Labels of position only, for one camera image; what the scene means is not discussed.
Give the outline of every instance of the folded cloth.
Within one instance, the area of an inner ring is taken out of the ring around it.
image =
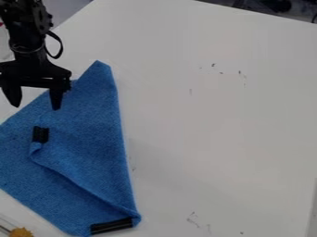
[[[58,111],[44,93],[0,126],[0,187],[72,235],[140,222],[109,66],[96,61]]]

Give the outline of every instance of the white table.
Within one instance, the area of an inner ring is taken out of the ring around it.
[[[196,1],[96,0],[56,33],[74,78],[99,59],[119,87],[144,220],[109,236],[317,235],[316,25]],[[39,90],[25,93],[28,103]],[[4,119],[16,109],[1,96]],[[0,210],[66,236],[4,193]]]

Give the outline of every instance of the black tag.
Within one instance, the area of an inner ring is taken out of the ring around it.
[[[48,136],[49,136],[49,129],[40,128],[37,126],[33,128],[33,139],[32,139],[33,142],[47,143]]]
[[[123,218],[120,220],[108,222],[108,223],[100,223],[94,224],[90,226],[91,234],[98,233],[106,233],[111,231],[119,231],[123,229],[128,229],[133,226],[133,222],[131,218]]]

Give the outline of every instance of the blue microfiber cloth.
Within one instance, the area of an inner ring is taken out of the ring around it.
[[[47,143],[32,141],[34,126]],[[109,66],[96,61],[58,111],[44,93],[0,126],[0,187],[72,235],[140,222]]]

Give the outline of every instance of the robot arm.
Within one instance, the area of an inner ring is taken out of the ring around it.
[[[0,86],[12,106],[22,99],[21,86],[49,88],[53,109],[61,107],[63,93],[70,89],[71,72],[52,64],[47,55],[59,58],[63,45],[50,31],[52,15],[42,0],[0,0],[0,17],[9,33],[9,47],[15,60],[0,63]],[[60,51],[52,56],[46,46],[49,35],[60,42]]]

